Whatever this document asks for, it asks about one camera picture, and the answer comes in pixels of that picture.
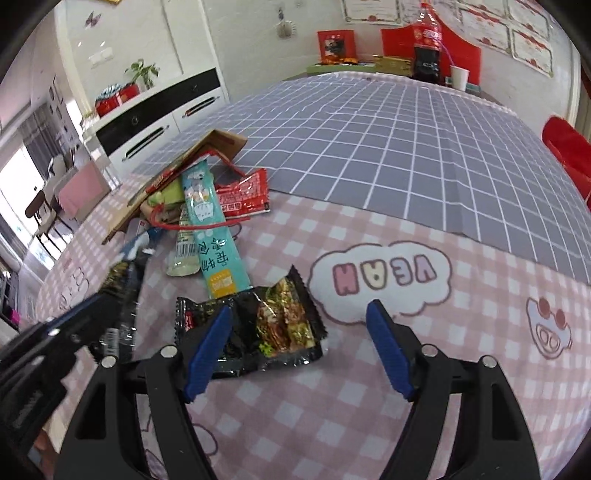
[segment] teal snack package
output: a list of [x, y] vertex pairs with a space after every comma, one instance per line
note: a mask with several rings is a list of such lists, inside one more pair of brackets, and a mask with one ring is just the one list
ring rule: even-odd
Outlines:
[[[206, 159], [185, 170], [181, 179], [191, 225], [206, 226], [226, 221]], [[195, 230], [193, 235], [211, 298], [218, 299], [251, 288], [227, 226]]]

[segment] paper cup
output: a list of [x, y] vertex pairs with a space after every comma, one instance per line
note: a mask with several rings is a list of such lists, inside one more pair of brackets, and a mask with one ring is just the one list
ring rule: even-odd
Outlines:
[[465, 92], [469, 73], [470, 70], [452, 65], [452, 88]]

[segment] pig face print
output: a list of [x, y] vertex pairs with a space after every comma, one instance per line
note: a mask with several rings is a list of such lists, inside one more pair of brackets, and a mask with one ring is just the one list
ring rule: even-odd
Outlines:
[[528, 299], [525, 308], [531, 337], [543, 357], [555, 360], [565, 349], [570, 350], [573, 337], [562, 309], [553, 313], [548, 300], [544, 298], [540, 301]]

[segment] pink checkered tablecloth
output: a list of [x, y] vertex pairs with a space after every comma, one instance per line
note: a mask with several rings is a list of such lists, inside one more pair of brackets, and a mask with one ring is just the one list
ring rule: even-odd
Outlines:
[[[133, 178], [89, 216], [48, 275], [37, 319], [60, 315], [98, 289], [123, 235], [101, 246], [112, 212], [142, 184]], [[494, 355], [525, 414], [544, 479], [570, 459], [591, 426], [591, 293], [546, 267], [473, 240], [366, 210], [272, 193], [272, 212], [244, 223], [236, 242], [255, 285], [294, 264], [324, 317], [324, 358], [298, 369], [212, 381], [189, 405], [220, 479], [376, 479], [410, 405], [394, 392], [363, 325], [380, 298], [397, 322], [446, 355]], [[207, 298], [200, 275], [164, 273], [168, 233], [148, 264], [138, 309], [137, 357], [173, 341], [177, 296]], [[94, 364], [82, 351], [59, 409], [66, 422]], [[444, 474], [459, 403], [452, 399], [431, 478]], [[140, 401], [148, 461], [165, 472]]]

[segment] cabinet drawer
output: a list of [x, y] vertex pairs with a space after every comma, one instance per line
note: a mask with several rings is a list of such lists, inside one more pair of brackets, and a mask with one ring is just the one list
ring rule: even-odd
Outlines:
[[216, 88], [205, 95], [201, 95], [195, 100], [185, 103], [173, 112], [174, 120], [178, 129], [182, 132], [197, 120], [208, 116], [210, 113], [221, 108], [226, 101], [224, 100], [222, 89]]
[[216, 89], [220, 89], [216, 69], [199, 73], [146, 98], [98, 130], [96, 136], [105, 153], [111, 155], [159, 118]]
[[124, 143], [109, 158], [120, 179], [128, 177], [152, 153], [179, 134], [171, 115], [166, 115]]

